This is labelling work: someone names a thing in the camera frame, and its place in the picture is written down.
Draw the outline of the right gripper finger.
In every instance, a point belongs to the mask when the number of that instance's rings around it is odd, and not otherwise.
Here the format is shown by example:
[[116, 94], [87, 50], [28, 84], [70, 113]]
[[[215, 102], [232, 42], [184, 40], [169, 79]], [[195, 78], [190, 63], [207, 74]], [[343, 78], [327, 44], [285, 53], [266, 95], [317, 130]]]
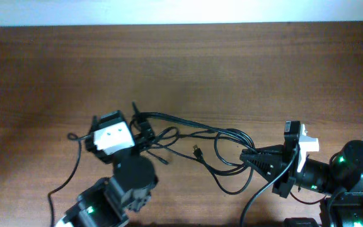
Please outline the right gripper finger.
[[247, 148], [243, 150], [243, 154], [282, 154], [283, 145], [267, 146], [263, 148]]
[[280, 174], [285, 163], [281, 155], [277, 154], [241, 154], [240, 160], [254, 168], [266, 181], [270, 182]]

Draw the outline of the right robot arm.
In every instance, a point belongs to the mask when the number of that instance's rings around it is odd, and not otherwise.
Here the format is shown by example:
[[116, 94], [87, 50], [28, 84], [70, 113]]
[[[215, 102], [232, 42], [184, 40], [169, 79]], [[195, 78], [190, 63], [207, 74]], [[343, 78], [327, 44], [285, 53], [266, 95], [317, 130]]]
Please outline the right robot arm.
[[283, 145], [244, 149], [240, 159], [280, 197], [293, 186], [325, 195], [317, 201], [323, 226], [363, 226], [363, 141], [347, 142], [327, 163], [308, 158], [318, 149], [317, 138], [287, 133]]

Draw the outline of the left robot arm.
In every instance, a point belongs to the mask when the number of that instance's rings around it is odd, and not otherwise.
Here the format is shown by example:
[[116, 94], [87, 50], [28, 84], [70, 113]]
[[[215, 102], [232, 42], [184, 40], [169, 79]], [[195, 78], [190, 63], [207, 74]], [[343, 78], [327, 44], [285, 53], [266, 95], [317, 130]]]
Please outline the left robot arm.
[[102, 177], [78, 195], [60, 220], [50, 219], [51, 226], [126, 226], [126, 210], [139, 212], [151, 199], [151, 190], [158, 184], [153, 163], [141, 152], [151, 148], [154, 131], [137, 107], [132, 123], [139, 133], [132, 133], [132, 124], [123, 113], [93, 117], [87, 135], [74, 133], [68, 140], [93, 153], [104, 164], [113, 166], [111, 177]]

